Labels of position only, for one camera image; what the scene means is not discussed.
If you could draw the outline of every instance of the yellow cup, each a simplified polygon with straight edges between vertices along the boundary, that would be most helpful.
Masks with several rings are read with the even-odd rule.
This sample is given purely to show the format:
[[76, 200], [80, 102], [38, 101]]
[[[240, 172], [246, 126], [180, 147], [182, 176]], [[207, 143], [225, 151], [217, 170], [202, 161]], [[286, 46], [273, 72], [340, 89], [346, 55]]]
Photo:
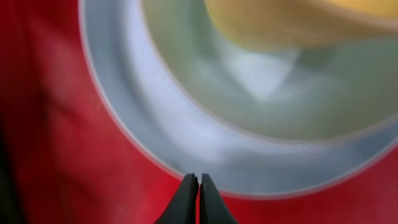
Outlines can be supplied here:
[[[379, 3], [383, 4], [384, 1], [391, 2], [392, 5], [397, 5], [395, 1], [398, 2], [398, 0], [380, 0]], [[391, 18], [398, 8], [392, 10], [389, 9], [392, 6], [373, 7], [377, 3], [376, 0], [205, 0], [205, 2], [216, 28], [227, 39], [250, 50], [336, 44], [398, 34], [398, 19]]]

